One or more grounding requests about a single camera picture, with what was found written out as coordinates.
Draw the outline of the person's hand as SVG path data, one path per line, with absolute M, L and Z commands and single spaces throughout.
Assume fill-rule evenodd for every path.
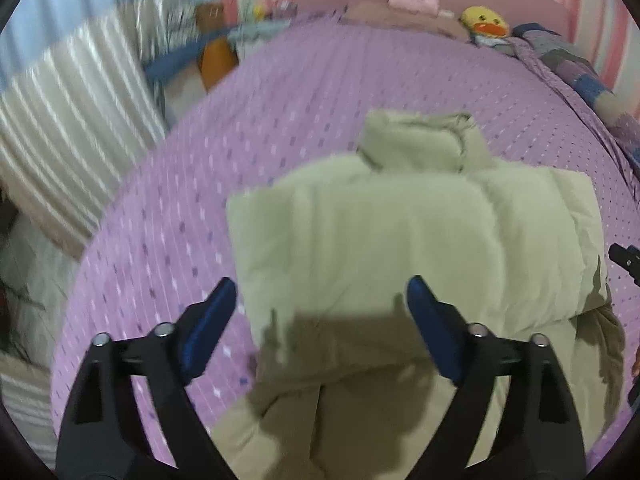
M 634 379 L 640 377 L 640 346 L 638 346 L 634 354 L 634 362 L 631 365 L 631 377 Z

